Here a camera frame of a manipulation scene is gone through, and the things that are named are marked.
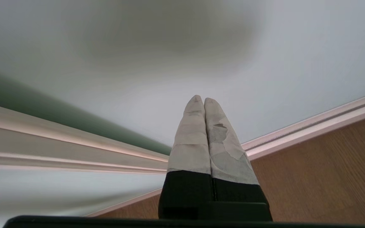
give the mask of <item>floor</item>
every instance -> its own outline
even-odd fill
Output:
[[[252,165],[274,221],[365,224],[365,120]],[[158,198],[100,217],[157,218]]]

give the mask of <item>wooden floor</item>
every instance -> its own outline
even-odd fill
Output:
[[[274,221],[365,224],[365,120],[252,161]],[[102,218],[157,218],[159,196]]]

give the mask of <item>white molding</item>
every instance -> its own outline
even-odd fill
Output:
[[[161,188],[160,189],[157,189],[157,190],[154,190],[152,192],[149,192],[149,193],[146,193],[144,195],[141,195],[141,196],[138,196],[138,197],[135,197],[133,199],[129,199],[125,202],[122,202],[122,203],[118,203],[116,205],[113,205],[113,206],[110,206],[110,207],[107,207],[103,210],[100,210],[100,211],[97,211],[97,212],[94,212],[94,213],[91,213],[91,214],[88,214],[86,215],[86,217],[95,217],[95,216],[98,216],[98,215],[102,215],[102,214],[105,214],[105,213],[108,213],[108,212],[111,212],[111,211],[114,211],[116,209],[120,209],[122,207],[125,207],[125,206],[128,206],[128,205],[131,205],[131,204],[134,204],[134,203],[137,203],[139,201],[142,201],[142,200],[145,200],[145,199],[148,199],[150,197],[153,197],[153,196],[156,196],[156,195],[159,195],[161,194]]]
[[[0,168],[165,174],[167,163],[0,129]]]
[[[365,119],[365,97],[243,143],[249,160]]]
[[[164,154],[2,107],[0,107],[0,128],[160,162],[168,162],[168,156]]]

